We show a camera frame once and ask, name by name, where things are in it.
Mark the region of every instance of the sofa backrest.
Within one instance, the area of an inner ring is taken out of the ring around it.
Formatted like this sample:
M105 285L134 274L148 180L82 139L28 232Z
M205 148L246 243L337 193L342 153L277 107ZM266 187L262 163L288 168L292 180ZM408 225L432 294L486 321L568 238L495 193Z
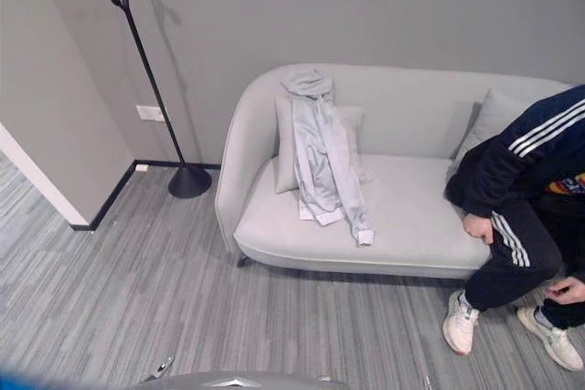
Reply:
M527 100L569 88L549 79L330 64L287 66L270 72L266 79L274 82L290 70L307 67L335 80L337 105L365 110L360 152L373 154L452 157L475 103L481 103L490 88Z

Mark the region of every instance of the hand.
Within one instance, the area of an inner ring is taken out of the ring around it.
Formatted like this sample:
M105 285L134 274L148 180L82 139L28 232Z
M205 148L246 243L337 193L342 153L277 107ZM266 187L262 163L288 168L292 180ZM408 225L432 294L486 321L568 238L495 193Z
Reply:
M463 228L472 237L482 237L485 244L494 243L494 230L492 229L492 220L490 218L467 214L463 220Z
M547 299L554 300L560 305L570 305L585 301L585 283L569 276L551 287L548 287Z

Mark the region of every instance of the coat rack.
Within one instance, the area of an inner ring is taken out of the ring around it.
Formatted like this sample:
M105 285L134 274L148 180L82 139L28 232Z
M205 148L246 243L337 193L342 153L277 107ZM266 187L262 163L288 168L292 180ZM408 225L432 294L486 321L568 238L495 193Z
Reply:
M150 84L153 87L156 102L158 103L158 106L161 109L161 112L163 113L166 128L168 130L168 133L171 135L173 145L175 146L176 155L179 158L179 167L168 184L168 191L171 193L171 195L176 196L177 198L193 198L194 196L201 195L204 192L206 192L208 188L211 186L211 176L205 170L185 162L185 158L183 157L181 149L179 148L179 144L176 141L173 125L171 124L171 121L168 118L166 107L165 104L163 103L163 98L161 98L161 93L158 90L158 86L156 85L156 80L154 79L153 71L150 69L150 63L148 62L148 58L146 57L146 53L144 52L143 43L140 39L140 36L138 35L138 29L136 29L136 24L134 23L134 19L132 16L132 11L130 10L129 0L111 1L114 5L118 6L126 15L126 20L128 21L128 26L132 31L134 42L136 43L138 53L140 54L140 58L144 64L144 69L146 70L146 74L148 75Z

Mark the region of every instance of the sneaker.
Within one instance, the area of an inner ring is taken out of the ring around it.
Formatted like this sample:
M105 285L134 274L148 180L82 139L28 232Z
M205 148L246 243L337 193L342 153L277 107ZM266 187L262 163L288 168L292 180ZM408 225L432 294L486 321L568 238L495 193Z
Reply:
M455 291L449 298L449 315L442 324L445 341L459 355L472 351L473 327L479 311L459 302L463 290Z
M534 333L545 345L548 355L558 365L577 372L583 369L583 360L577 350L570 343L567 331L553 327L549 329L537 321L534 316L536 308L518 308L516 315L520 322L529 331Z

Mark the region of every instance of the sofa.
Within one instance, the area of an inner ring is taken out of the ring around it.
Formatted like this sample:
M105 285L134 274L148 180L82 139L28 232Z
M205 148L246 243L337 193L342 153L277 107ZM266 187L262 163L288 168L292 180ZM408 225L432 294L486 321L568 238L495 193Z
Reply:
M298 190L276 194L279 131L274 100L294 69L315 68L335 81L335 104L365 118L358 150L362 185L376 230L359 248L346 221L320 227L299 220ZM330 64L286 66L253 81L229 127L216 213L230 253L291 269L466 279L489 258L444 199L454 157L486 92L526 100L561 92L548 79L454 71Z

